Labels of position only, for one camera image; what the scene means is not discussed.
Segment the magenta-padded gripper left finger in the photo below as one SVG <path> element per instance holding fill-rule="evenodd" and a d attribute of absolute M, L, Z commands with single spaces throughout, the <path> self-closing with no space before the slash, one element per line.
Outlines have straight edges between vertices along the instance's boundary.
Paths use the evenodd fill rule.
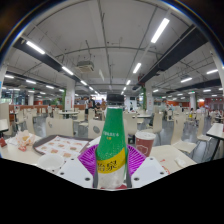
<path fill-rule="evenodd" d="M 84 188 L 98 187 L 96 145 L 87 148 L 76 159 L 67 160 L 57 175 Z"/>

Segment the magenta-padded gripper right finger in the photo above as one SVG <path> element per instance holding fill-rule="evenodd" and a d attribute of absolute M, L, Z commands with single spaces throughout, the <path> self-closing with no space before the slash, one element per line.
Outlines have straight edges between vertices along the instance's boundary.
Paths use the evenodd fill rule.
<path fill-rule="evenodd" d="M 128 145 L 126 184 L 128 188 L 140 188 L 167 176 L 167 172 L 155 157 L 146 157 Z"/>

